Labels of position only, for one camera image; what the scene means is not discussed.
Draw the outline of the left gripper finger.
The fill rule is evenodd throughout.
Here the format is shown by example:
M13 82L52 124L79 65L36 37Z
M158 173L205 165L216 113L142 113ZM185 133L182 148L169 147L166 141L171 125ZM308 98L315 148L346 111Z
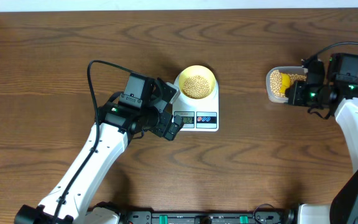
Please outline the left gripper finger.
M173 104L179 97L179 88L172 83L165 82L157 78L157 102L155 107L159 112L163 112L168 104Z
M168 141L173 141L177 136L178 132L182 129L183 125L183 118L179 115L175 115L173 117L173 121L167 124L163 137Z

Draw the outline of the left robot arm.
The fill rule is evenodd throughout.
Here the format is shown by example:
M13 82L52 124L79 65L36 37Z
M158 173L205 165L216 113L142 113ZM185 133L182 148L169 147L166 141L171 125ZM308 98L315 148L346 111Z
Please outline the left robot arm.
M179 95L177 86L160 78L130 78L124 91L99 107L87 142L57 186L36 207L23 205L14 223L84 223L107 171L133 139L150 131L174 140L183 119L165 108Z

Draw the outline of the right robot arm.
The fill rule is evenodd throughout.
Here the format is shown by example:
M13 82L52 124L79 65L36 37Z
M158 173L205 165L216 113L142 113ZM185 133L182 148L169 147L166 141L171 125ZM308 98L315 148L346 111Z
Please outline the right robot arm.
M303 204L297 223L358 223L358 55L332 54L324 66L316 56L303 61L306 80L295 81L285 92L288 104L305 106L309 114L327 109L346 140L353 175L329 205Z

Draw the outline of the yellow plastic measuring scoop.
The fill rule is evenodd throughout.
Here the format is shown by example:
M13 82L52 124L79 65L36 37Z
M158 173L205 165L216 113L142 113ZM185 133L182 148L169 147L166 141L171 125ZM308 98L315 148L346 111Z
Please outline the yellow plastic measuring scoop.
M280 87L280 94L285 94L286 90L291 86L291 77L286 73L281 73L282 82Z

